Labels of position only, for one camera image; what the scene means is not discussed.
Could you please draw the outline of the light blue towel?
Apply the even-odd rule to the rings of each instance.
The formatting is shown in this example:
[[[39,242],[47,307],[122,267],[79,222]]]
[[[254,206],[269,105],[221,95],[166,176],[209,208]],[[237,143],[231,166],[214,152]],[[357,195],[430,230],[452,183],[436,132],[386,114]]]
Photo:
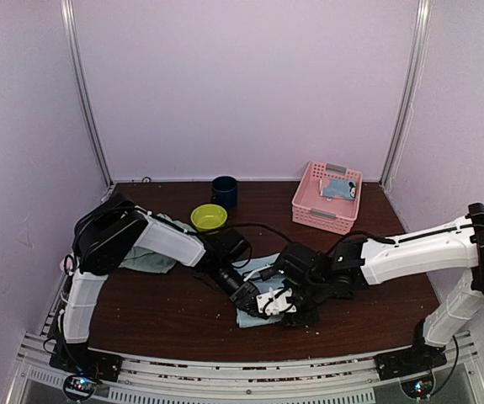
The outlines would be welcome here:
[[[244,268],[237,268],[237,272],[241,274],[243,277],[246,277],[252,271],[256,269],[261,269],[266,266],[272,265],[277,257],[279,256],[278,253],[268,255],[266,257],[261,258],[252,258],[250,262],[247,261],[239,261],[236,262],[236,266],[241,266],[243,263],[246,264]],[[284,276],[281,274],[277,274],[271,279],[268,280],[261,280],[257,274],[254,274],[251,278],[251,281],[258,287],[261,293],[269,292],[269,289],[272,288],[273,290],[279,289],[283,286],[282,282],[284,280]],[[251,328],[251,327],[260,327],[271,325],[274,323],[278,323],[282,320],[283,316],[270,316],[266,319],[258,318],[255,316],[248,315],[245,311],[241,311],[237,309],[237,325],[240,328]]]

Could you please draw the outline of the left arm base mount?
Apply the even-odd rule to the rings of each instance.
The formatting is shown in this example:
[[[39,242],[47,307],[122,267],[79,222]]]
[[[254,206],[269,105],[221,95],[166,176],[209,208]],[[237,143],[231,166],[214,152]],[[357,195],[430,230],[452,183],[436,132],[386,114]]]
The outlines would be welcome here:
[[[49,365],[68,373],[61,389],[70,401],[86,401],[105,382],[118,380],[122,358],[111,353],[87,351],[77,364],[68,353],[53,353]]]

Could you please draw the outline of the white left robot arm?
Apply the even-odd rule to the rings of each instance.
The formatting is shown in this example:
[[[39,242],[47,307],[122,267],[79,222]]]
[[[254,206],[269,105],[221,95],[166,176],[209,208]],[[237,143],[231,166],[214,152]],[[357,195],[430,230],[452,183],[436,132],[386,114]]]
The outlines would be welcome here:
[[[71,285],[58,317],[57,345],[61,361],[74,373],[84,374],[93,367],[89,327],[100,291],[134,247],[196,268],[237,309],[250,316],[265,316],[265,310],[258,307],[257,286],[233,265],[251,248],[240,232],[223,226],[188,230],[116,194],[77,222],[72,255],[64,262]]]

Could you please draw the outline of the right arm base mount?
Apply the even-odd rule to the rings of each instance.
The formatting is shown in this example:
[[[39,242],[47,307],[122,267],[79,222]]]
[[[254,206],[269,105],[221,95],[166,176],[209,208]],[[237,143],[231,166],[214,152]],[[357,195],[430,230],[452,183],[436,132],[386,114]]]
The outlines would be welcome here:
[[[433,371],[447,364],[442,348],[404,348],[375,356],[380,380],[400,381],[402,392],[411,399],[428,399],[436,390]]]

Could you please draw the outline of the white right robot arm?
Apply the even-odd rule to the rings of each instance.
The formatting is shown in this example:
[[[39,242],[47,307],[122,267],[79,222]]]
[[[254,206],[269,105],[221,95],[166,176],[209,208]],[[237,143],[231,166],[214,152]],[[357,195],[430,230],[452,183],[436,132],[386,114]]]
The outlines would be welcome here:
[[[454,334],[484,306],[484,204],[471,204],[466,215],[414,233],[379,237],[351,231],[327,252],[292,242],[272,266],[291,292],[285,313],[289,325],[306,325],[328,299],[448,268],[463,269],[459,283],[416,325],[412,346],[396,356],[415,372],[436,365]]]

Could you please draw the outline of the patterned blue pastel towel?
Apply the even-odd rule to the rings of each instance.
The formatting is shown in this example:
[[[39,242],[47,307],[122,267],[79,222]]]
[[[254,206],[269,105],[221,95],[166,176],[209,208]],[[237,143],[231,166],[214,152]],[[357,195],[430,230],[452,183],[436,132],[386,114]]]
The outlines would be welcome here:
[[[326,199],[355,200],[358,184],[349,179],[321,178],[319,194]]]

